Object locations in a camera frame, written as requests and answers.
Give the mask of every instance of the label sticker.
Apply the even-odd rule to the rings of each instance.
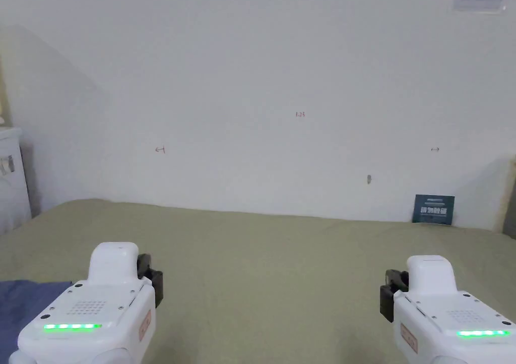
[[[151,315],[151,311],[149,311],[147,313],[147,315],[145,316],[145,319],[142,321],[142,324],[140,325],[140,331],[139,331],[140,341],[142,341],[144,339],[147,329],[149,328],[149,325],[151,324],[151,319],[152,319],[152,315]]]
[[[410,330],[407,329],[405,325],[401,324],[401,326],[403,339],[410,345],[412,350],[417,353],[417,339],[410,333]]]

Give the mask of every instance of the white wall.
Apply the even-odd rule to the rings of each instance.
[[[516,150],[516,0],[451,7],[0,0],[33,206],[409,220],[415,194],[447,194],[456,225],[492,229]]]

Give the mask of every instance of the white appliance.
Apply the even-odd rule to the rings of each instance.
[[[0,128],[0,236],[31,219],[19,128]]]

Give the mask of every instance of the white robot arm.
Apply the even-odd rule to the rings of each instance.
[[[138,364],[156,329],[163,273],[130,242],[101,243],[76,282],[21,331],[9,364]]]
[[[457,291],[450,262],[413,256],[409,271],[387,270],[380,312],[410,364],[513,364],[516,327],[487,304]]]

